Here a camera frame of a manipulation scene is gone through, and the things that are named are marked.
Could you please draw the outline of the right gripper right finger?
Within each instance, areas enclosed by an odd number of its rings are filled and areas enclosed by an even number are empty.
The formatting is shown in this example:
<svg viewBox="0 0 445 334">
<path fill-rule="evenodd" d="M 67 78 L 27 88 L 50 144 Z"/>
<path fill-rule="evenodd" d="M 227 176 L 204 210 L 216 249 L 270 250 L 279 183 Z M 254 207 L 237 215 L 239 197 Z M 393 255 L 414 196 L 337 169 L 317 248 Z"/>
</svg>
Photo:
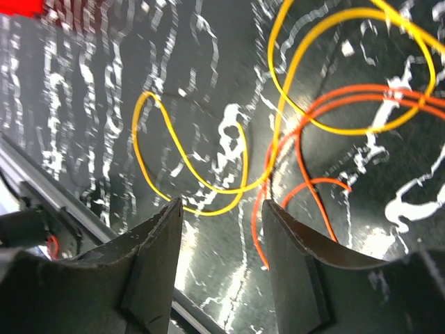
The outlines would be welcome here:
<svg viewBox="0 0 445 334">
<path fill-rule="evenodd" d="M 262 206 L 280 333 L 443 333 L 444 252 L 419 246 L 392 261 L 351 250 Z"/>
</svg>

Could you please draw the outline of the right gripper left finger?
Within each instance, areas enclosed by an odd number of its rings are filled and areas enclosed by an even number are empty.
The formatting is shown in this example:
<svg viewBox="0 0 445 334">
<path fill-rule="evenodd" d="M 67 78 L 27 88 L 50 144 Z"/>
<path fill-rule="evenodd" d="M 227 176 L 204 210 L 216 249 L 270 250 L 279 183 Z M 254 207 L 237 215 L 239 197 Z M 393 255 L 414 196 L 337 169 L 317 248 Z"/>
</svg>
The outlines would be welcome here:
<svg viewBox="0 0 445 334">
<path fill-rule="evenodd" d="M 166 333 L 184 213 L 147 221 L 72 259 L 1 252 L 2 333 Z"/>
</svg>

